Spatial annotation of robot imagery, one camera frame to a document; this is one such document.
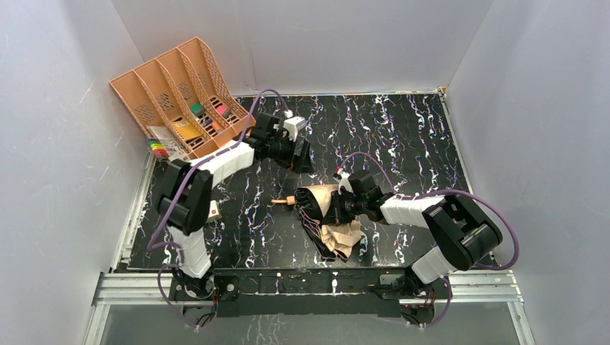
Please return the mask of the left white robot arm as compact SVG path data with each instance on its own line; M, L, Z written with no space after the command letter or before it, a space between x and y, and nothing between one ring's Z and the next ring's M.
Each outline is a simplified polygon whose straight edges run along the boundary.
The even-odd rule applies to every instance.
M258 114L255 124L216 151L190 162L177 161L168 168L163 192L157 202L172 247L178 254L178 268L192 278L203 278L211 269L203 226L211 215L214 187L235 173L269 159L293 173L310 174L310 144L299 132L305 118L285 119Z

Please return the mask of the beige folding umbrella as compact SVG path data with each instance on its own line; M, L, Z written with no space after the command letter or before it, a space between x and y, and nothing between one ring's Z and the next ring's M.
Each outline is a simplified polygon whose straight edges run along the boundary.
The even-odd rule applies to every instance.
M273 204L292 207L322 259L348 261L363 233L355 194L338 185L310 185Z

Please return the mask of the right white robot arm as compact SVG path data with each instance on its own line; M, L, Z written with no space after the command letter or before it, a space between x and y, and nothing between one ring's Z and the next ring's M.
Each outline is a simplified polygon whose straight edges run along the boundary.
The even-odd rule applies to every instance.
M334 178L339 185L329 206L333 224L365 215L381 224L430 231L435 246L410 264L396 281L413 293L455 271L469 270L503 241L499 227L471 194L461 190L407 197L383 193L366 170L349 174L337 169Z

